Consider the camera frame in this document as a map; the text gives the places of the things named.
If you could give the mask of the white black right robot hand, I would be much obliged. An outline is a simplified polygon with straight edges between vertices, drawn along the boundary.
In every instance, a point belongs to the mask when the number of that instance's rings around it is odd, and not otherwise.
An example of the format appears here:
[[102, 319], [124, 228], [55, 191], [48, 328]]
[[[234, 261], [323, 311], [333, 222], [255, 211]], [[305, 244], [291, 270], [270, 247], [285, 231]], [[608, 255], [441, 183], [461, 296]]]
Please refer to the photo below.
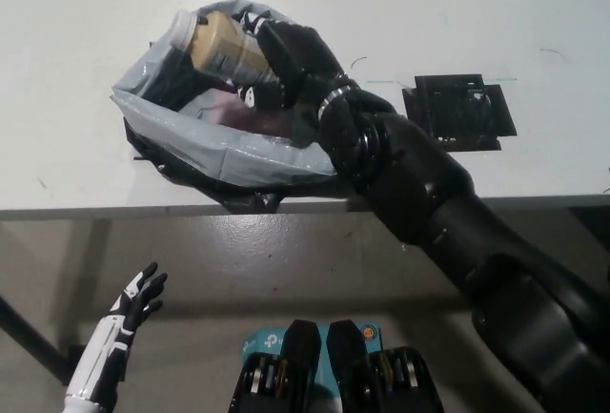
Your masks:
[[240, 24], [255, 38], [278, 79], [284, 108], [298, 102], [317, 107], [331, 92], [356, 84], [315, 29], [274, 20], [267, 13], [246, 12]]

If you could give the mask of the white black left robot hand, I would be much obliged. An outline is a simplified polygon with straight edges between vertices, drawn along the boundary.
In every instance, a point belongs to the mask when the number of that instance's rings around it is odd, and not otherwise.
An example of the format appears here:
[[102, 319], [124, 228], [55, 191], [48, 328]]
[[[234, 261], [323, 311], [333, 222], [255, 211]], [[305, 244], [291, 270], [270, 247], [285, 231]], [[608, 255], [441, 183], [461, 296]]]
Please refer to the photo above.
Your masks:
[[163, 306], [159, 296], [168, 275], [157, 269], [152, 262], [138, 272], [97, 323], [68, 384], [66, 412], [114, 411], [135, 335]]

